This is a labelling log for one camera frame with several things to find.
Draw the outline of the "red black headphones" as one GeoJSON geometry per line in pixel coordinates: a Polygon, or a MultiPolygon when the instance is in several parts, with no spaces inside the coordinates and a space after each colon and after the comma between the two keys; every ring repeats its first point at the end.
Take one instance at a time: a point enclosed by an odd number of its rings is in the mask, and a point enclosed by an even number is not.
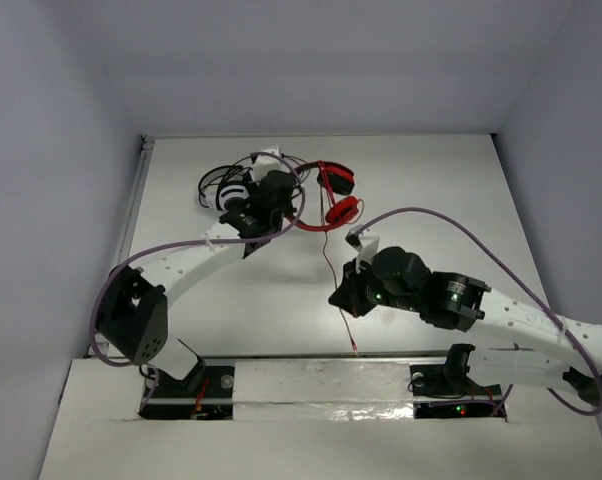
{"type": "Polygon", "coordinates": [[[323,225],[309,225],[298,220],[297,228],[308,232],[327,233],[355,219],[359,214],[361,200],[352,195],[355,187],[354,172],[342,164],[316,161],[295,168],[298,175],[317,170],[317,183],[327,194],[329,209],[323,215],[323,225]]]}

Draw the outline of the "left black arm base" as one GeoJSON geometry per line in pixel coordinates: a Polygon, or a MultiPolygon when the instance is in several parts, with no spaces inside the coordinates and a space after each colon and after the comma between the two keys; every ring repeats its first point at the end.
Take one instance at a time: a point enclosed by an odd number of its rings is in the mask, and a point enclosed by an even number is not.
{"type": "Polygon", "coordinates": [[[138,414],[145,420],[232,420],[235,364],[198,358],[182,380],[151,366],[141,366],[145,384],[138,414]]]}

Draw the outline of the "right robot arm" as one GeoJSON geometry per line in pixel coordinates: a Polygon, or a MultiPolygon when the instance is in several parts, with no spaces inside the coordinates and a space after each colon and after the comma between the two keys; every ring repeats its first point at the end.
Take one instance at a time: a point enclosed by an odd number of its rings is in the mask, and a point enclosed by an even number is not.
{"type": "Polygon", "coordinates": [[[414,372],[418,396],[489,395],[519,384],[602,407],[602,325],[551,318],[478,279],[432,271],[400,247],[346,263],[328,302],[355,318],[377,307],[408,311],[436,329],[466,335],[442,364],[414,372]]]}

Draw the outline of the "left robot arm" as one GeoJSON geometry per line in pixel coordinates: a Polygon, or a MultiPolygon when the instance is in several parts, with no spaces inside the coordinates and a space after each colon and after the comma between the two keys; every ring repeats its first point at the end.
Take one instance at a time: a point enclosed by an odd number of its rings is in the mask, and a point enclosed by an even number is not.
{"type": "Polygon", "coordinates": [[[130,364],[157,369],[181,394],[196,392],[203,360],[171,334],[169,310],[208,276],[280,236],[297,188],[295,174],[270,171],[201,239],[153,247],[115,267],[96,302],[95,332],[130,364]]]}

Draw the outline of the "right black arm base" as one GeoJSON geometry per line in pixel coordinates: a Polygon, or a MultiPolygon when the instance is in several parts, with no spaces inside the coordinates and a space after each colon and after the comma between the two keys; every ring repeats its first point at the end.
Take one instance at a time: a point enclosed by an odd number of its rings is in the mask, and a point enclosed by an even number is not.
{"type": "Polygon", "coordinates": [[[501,387],[483,386],[468,376],[470,356],[475,350],[469,344],[455,344],[442,363],[410,368],[407,390],[415,398],[417,420],[507,419],[501,387]]]}

